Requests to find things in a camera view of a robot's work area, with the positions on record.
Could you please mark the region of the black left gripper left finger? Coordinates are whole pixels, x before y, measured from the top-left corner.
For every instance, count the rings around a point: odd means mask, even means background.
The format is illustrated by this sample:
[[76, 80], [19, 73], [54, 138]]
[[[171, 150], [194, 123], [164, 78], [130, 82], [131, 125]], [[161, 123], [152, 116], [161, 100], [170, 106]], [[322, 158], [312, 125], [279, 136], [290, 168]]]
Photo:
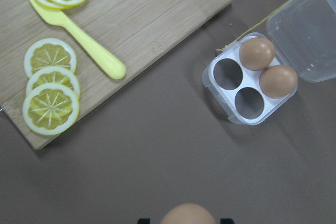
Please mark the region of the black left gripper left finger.
[[140, 219], [138, 219], [137, 224], [150, 224], [150, 219], [149, 218], [140, 218]]

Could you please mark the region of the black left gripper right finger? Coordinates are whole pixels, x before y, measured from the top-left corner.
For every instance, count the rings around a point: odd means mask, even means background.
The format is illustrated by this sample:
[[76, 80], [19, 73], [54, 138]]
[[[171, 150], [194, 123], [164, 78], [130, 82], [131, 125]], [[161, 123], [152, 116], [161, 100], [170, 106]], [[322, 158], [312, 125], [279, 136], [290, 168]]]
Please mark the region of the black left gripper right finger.
[[221, 218], [220, 224], [234, 224], [234, 221], [232, 218]]

